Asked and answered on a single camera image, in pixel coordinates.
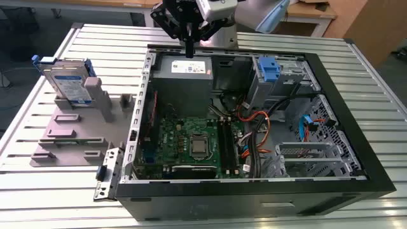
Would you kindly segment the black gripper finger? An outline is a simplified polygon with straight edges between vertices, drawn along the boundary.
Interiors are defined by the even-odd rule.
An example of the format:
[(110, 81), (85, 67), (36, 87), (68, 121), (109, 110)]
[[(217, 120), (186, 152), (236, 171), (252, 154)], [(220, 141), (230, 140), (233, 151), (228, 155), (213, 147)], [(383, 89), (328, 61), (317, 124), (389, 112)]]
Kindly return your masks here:
[(150, 18), (165, 31), (172, 39), (178, 39), (184, 43), (185, 57), (189, 58), (189, 34), (186, 23), (178, 23), (172, 17), (169, 11), (164, 8), (162, 3), (157, 3), (150, 11)]
[(209, 41), (216, 47), (232, 46), (234, 40), (234, 20), (214, 20), (205, 25), (189, 23), (189, 58), (194, 54), (194, 44)]

